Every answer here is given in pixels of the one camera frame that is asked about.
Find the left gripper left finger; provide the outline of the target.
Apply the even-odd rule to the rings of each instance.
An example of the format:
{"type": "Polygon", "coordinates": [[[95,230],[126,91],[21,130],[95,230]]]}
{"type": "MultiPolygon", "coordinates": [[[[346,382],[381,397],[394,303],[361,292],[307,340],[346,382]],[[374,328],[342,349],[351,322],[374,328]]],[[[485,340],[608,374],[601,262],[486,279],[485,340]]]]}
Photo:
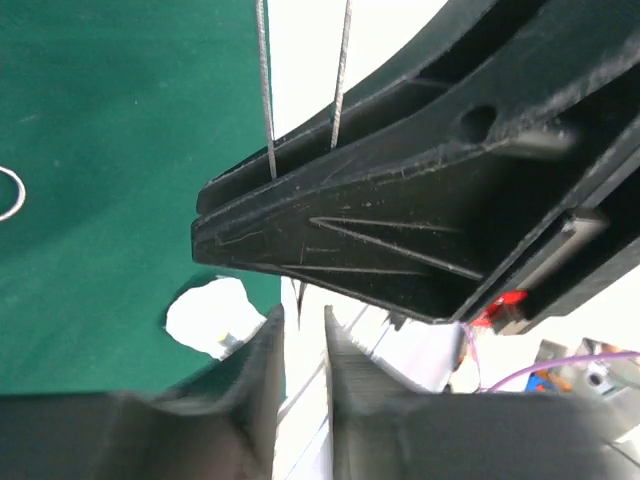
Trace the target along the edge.
{"type": "Polygon", "coordinates": [[[284,383],[277,305],[226,360],[156,396],[1,399],[4,479],[268,479],[284,383]]]}

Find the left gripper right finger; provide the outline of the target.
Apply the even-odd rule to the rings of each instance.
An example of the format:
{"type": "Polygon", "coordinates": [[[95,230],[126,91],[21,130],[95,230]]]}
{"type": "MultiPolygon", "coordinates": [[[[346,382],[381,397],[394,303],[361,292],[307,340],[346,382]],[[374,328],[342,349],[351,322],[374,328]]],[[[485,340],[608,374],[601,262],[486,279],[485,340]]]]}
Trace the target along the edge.
{"type": "Polygon", "coordinates": [[[549,394],[418,392],[324,313],[336,479],[632,479],[605,413],[549,394]]]}

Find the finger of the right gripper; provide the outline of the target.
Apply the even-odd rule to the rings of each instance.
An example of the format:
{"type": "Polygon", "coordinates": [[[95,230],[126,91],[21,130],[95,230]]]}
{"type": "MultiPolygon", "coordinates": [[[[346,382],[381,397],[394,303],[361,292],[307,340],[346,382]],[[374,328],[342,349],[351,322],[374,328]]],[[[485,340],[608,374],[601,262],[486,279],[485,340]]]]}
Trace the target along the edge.
{"type": "Polygon", "coordinates": [[[329,186],[304,176],[192,226],[201,264],[288,276],[428,322],[528,292],[566,314],[639,262],[639,59],[508,142],[329,186]]]}
{"type": "Polygon", "coordinates": [[[210,181],[196,210],[304,176],[329,186],[508,142],[639,59],[635,1],[450,1],[390,60],[349,90],[338,147],[321,111],[210,181]]]}

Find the thin steel tweezers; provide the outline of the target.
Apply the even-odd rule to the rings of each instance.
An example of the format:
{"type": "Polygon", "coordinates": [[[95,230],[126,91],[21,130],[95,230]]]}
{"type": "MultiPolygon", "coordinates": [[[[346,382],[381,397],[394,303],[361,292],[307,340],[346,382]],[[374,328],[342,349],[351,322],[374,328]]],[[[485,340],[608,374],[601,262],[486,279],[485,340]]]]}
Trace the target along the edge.
{"type": "MultiPolygon", "coordinates": [[[[259,64],[260,64],[260,87],[262,109],[264,116],[266,147],[268,156],[268,165],[271,179],[276,179],[277,161],[275,154],[275,137],[273,111],[271,105],[271,84],[270,84],[270,66],[268,58],[268,46],[266,38],[266,20],[265,20],[265,2],[263,0],[255,1],[255,15],[257,26],[257,37],[259,47],[259,64]]],[[[349,46],[349,36],[352,19],[352,1],[345,1],[344,21],[341,34],[341,45],[338,69],[335,81],[334,99],[331,104],[331,137],[329,149],[334,150],[337,147],[340,132],[340,123],[344,99],[344,79],[347,64],[347,54],[349,46]]]]}

